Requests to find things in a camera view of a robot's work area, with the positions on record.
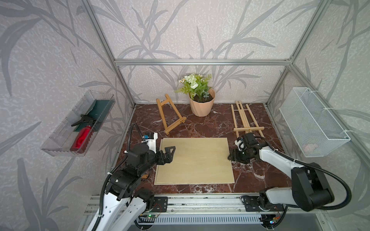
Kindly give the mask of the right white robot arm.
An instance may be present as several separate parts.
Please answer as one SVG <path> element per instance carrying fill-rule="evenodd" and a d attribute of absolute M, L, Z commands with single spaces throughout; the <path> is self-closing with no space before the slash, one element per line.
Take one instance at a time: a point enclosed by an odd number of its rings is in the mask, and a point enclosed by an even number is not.
<path fill-rule="evenodd" d="M 246 133 L 235 140 L 237 148 L 230 151 L 228 160 L 248 164 L 252 159 L 269 163 L 291 179 L 290 187 L 272 187 L 261 190 L 257 204 L 268 211 L 274 205 L 290 205 L 303 211 L 312 211 L 332 203 L 334 194 L 320 166 L 298 164 L 273 148 L 263 137 Z"/>

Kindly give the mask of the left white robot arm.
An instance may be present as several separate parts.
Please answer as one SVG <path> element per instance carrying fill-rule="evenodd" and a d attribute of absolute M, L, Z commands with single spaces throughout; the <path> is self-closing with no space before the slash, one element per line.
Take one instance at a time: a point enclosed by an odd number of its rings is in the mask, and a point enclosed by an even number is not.
<path fill-rule="evenodd" d="M 147 142 L 127 152 L 124 167 L 109 173 L 99 199 L 99 209 L 91 221 L 90 231 L 127 231 L 145 211 L 154 207 L 154 193 L 139 189 L 142 177 L 155 165 L 169 164 L 176 148 L 151 150 Z"/>

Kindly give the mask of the wooden easel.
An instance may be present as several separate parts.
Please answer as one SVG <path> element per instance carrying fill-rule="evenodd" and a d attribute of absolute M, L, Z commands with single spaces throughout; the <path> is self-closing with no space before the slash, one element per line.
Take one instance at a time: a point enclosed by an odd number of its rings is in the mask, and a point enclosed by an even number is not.
<path fill-rule="evenodd" d="M 252 113 L 249 105 L 246 104 L 245 106 L 243 106 L 243 103 L 241 101 L 235 101 L 235 105 L 236 107 L 234 107 L 233 104 L 231 104 L 230 106 L 231 106 L 231 113 L 232 113 L 232 118 L 234 122 L 233 132 L 235 133 L 236 137 L 237 138 L 240 137 L 242 133 L 250 133 L 250 132 L 257 132 L 261 137 L 265 137 L 263 134 L 263 130 L 265 129 L 265 127 L 261 127 L 258 125 L 258 122 L 254 114 Z M 239 114 L 242 127 L 238 126 L 236 112 L 238 112 Z M 249 113 L 254 123 L 254 127 L 250 125 L 246 112 Z"/>
<path fill-rule="evenodd" d="M 166 93 L 164 96 L 165 99 L 163 101 L 156 99 L 156 102 L 164 126 L 164 133 L 169 135 L 177 126 L 185 123 L 187 117 L 180 114 L 169 94 Z"/>

